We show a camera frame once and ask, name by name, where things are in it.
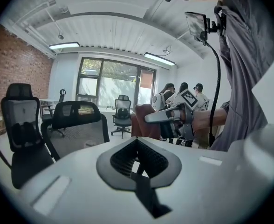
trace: ceiling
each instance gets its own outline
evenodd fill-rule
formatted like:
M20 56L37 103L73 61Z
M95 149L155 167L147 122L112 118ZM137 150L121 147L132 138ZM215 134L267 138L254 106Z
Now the ceiling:
M142 56L166 55L163 50L168 47L171 53L165 58L182 66L200 61L209 51L189 34L184 12L215 20L215 5L216 1L196 0L12 0L0 21L49 56L61 51L48 46L62 42Z

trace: black office chair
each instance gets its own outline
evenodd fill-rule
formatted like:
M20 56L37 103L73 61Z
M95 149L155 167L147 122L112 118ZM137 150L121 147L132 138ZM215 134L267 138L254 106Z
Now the black office chair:
M115 131L111 132L111 135L113 135L113 133L122 132L122 138L123 138L124 132L131 133L130 129L128 128L132 126L130 108L131 108L131 101L129 100L128 96L120 95L118 99L115 100L116 114L113 115L113 123L115 123L115 125L118 127L116 128Z
M127 96L127 95L119 95L117 99L129 100L129 96Z
M67 128L64 137L51 134L50 126L54 129ZM87 101L58 103L53 119L42 123L41 132L55 160L74 151L109 142L106 117L94 103Z
M38 126L40 100L29 84L10 84L1 111L11 151L11 176L16 189L53 163Z
M66 95L66 90L65 90L65 89L61 89L61 90L59 91L59 93L60 93L60 97L59 97L58 103L63 102L64 96ZM42 121L43 121L43 122L46 121L46 120L48 120L48 119L53 119L53 111L54 111L55 109L53 109L53 108L51 108L51 107L52 107L52 105L42 105L42 106L41 106ZM63 133L62 131L58 130L58 129L50 128L49 130L50 130L50 132L57 131L57 132L60 133L62 136L64 136L64 133Z

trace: foliage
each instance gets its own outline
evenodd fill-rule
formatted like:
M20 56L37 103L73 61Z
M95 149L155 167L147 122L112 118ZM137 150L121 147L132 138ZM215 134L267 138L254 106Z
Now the foliage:
M101 60L84 59L81 74L98 76L101 63ZM137 68L135 66L113 61L104 61L103 63L102 77L136 82L136 75Z

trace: hair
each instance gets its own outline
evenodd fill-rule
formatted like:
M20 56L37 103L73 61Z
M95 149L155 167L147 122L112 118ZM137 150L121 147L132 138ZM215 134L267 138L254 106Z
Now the hair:
M163 93L165 92L165 90L167 90L168 88L171 88L171 87L174 88L174 84L172 84L172 83L167 83L167 84L165 85L164 89L162 89L160 93L163 94Z
M203 89L201 87L199 87L199 86L196 86L195 88L197 89L198 92L202 92L203 91Z
M185 89L188 89L188 83L187 82L183 82L182 84L180 84L178 93L183 92Z

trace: brick wall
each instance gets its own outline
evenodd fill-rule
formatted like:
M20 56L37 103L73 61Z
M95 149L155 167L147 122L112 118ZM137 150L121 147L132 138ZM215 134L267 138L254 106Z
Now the brick wall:
M47 98L52 63L53 59L0 25L0 101L11 83L31 84L34 96ZM0 131L4 128L0 121Z

